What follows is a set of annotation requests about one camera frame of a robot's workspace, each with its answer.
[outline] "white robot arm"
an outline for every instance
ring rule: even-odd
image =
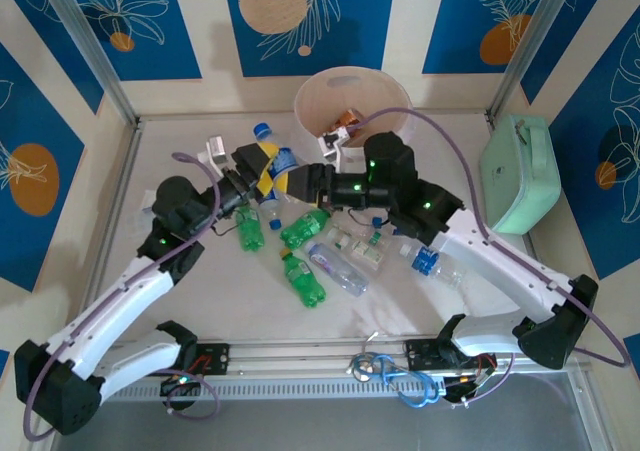
[[[256,190],[268,192],[270,183],[263,186],[261,182],[276,153],[277,148],[266,150],[257,144],[238,148],[232,155],[237,172],[225,170],[218,182],[215,218],[229,216]],[[485,237],[460,200],[418,178],[413,151],[395,134],[369,138],[365,156],[364,174],[335,173],[333,166],[313,164],[291,171],[276,184],[281,191],[319,206],[387,209],[391,224],[403,234],[463,261],[520,307],[500,316],[453,316],[434,340],[445,369],[457,369],[482,353],[503,352],[524,353],[544,366],[560,369],[588,318],[553,292],[551,284],[570,289],[573,297],[591,309],[596,283],[586,276],[570,280],[498,236],[489,233]],[[203,247],[196,241],[160,267],[153,267],[156,260],[203,229],[215,208],[213,194],[211,188],[199,194],[186,178],[165,180],[153,206],[154,229],[118,281],[47,343],[38,346],[27,341],[20,347],[15,358],[17,392],[28,409],[32,406],[56,430],[69,434],[86,424],[119,389],[162,368],[189,367],[197,339],[176,323],[160,325],[127,347],[111,347],[198,260]],[[154,269],[143,273],[147,268]],[[540,279],[532,269],[546,278]]]

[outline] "blue wallpaper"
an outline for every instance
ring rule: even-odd
[[[228,0],[245,77],[380,69],[391,0]]]
[[[97,112],[104,91],[47,0],[15,0],[51,54],[69,76],[91,111]]]
[[[565,0],[520,83],[529,103],[532,103],[540,92],[596,1]]]
[[[442,0],[422,72],[501,73],[540,0]]]
[[[640,8],[550,129],[562,186],[604,278],[640,258]]]
[[[0,45],[0,278],[33,291],[84,145]]]
[[[4,372],[4,367],[7,365],[8,360],[9,352],[0,349],[0,380],[2,379],[2,373]]]
[[[83,61],[49,3],[16,2],[69,76],[77,74]],[[201,78],[177,0],[77,2],[123,81]]]

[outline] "red wire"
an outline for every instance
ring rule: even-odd
[[[487,361],[489,361],[489,364],[491,366],[493,366],[493,369],[498,369],[498,365],[496,364],[495,360],[491,357],[491,355],[489,355],[489,354],[481,354],[480,356],[482,356]]]
[[[189,369],[187,369],[188,372],[192,372],[194,369],[196,369],[196,366],[198,366],[198,364],[200,364],[202,361],[204,361],[206,358],[206,356],[201,355],[198,357],[198,359],[196,359],[193,364],[191,365],[191,367]]]

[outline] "blue bottle label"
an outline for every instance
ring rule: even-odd
[[[272,199],[278,199],[276,196],[276,192],[272,189],[271,191],[269,191],[269,194],[267,194],[264,198],[262,198],[259,203],[264,203],[265,201],[271,201]]]
[[[411,267],[416,271],[420,271],[425,276],[429,276],[429,273],[433,270],[436,262],[438,261],[439,254],[435,251],[431,251],[426,246],[420,248],[416,259],[411,263]]]
[[[269,176],[275,178],[282,173],[286,173],[298,166],[296,157],[293,155],[291,148],[280,148],[277,156],[269,167]]]

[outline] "green lunch box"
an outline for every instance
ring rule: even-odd
[[[527,233],[560,197],[560,174],[543,118],[504,116],[480,158],[487,224]]]

